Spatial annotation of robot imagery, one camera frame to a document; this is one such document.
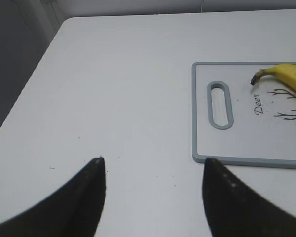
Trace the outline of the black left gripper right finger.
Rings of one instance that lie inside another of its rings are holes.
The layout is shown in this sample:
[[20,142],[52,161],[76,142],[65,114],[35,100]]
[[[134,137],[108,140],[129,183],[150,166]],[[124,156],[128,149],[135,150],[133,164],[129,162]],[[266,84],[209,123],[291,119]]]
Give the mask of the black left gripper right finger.
[[296,217],[272,204],[215,158],[204,164],[202,198],[214,237],[296,237]]

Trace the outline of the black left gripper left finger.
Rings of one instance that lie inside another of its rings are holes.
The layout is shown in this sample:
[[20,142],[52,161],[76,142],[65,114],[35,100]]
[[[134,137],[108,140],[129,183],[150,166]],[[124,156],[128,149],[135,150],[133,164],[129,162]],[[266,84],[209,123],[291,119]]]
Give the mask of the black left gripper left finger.
[[105,199],[105,160],[94,158],[53,194],[0,223],[0,237],[93,237]]

